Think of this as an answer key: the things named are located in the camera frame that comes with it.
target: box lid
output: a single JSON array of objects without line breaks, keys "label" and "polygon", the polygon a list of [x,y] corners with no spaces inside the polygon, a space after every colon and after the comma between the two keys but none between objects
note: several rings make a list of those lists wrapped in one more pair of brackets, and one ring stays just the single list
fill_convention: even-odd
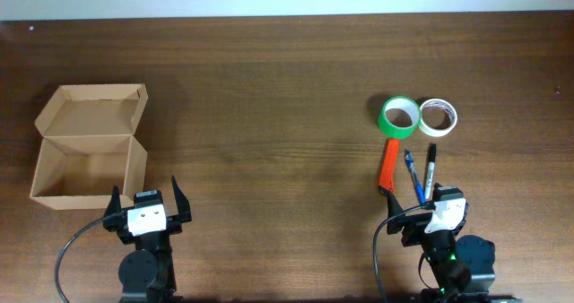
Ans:
[{"label": "box lid", "polygon": [[44,137],[133,134],[147,98],[139,83],[63,85],[35,124]]}]

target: green tape roll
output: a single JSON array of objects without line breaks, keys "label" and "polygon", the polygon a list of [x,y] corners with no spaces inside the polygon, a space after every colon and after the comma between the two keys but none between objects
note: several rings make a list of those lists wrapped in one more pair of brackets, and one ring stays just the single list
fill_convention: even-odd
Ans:
[{"label": "green tape roll", "polygon": [[[390,109],[403,110],[411,118],[411,125],[408,127],[399,127],[391,124],[387,118],[387,110]],[[403,139],[413,133],[414,129],[416,129],[421,122],[421,117],[421,109],[414,100],[405,96],[396,96],[385,102],[383,109],[380,111],[380,115],[378,115],[378,128],[388,137]]]}]

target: white tape roll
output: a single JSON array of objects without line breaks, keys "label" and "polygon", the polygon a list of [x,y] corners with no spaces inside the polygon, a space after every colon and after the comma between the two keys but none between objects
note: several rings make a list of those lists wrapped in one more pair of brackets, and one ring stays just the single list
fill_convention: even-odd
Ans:
[{"label": "white tape roll", "polygon": [[428,136],[432,136],[432,137],[444,136],[444,135],[450,133],[450,131],[453,128],[455,128],[455,126],[457,125],[457,121],[458,121],[457,111],[455,110],[454,107],[452,107],[451,104],[449,104],[445,100],[440,100],[440,99],[426,100],[421,105],[421,113],[422,113],[422,110],[425,108],[441,108],[442,110],[444,110],[445,113],[447,113],[447,116],[450,119],[450,126],[448,128],[446,128],[446,129],[434,129],[432,127],[429,127],[424,122],[424,118],[421,118],[421,122],[419,123],[419,128],[421,128],[422,132],[427,134]]}]

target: pen cap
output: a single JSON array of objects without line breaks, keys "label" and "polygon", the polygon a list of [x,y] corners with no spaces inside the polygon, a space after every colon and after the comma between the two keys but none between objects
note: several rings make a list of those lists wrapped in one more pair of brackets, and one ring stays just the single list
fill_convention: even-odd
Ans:
[{"label": "pen cap", "polygon": [[429,158],[427,161],[434,162],[437,157],[437,144],[432,143],[429,148]]}]

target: pen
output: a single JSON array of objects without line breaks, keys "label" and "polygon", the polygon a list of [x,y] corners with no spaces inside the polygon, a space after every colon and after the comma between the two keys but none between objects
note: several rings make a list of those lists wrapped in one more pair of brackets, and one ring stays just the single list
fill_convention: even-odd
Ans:
[{"label": "pen", "polygon": [[431,189],[432,189],[432,175],[434,174],[434,161],[437,157],[437,144],[432,143],[429,148],[429,159],[428,159],[428,166],[427,166],[427,180],[424,184],[424,199],[429,200],[431,197]]},{"label": "pen", "polygon": [[419,178],[416,176],[416,170],[414,169],[414,160],[413,155],[408,150],[404,151],[404,162],[406,163],[406,167],[409,169],[411,176],[413,177],[414,188],[416,189],[416,197],[419,199],[420,204],[424,204],[424,192],[422,191],[421,182],[419,182]]}]

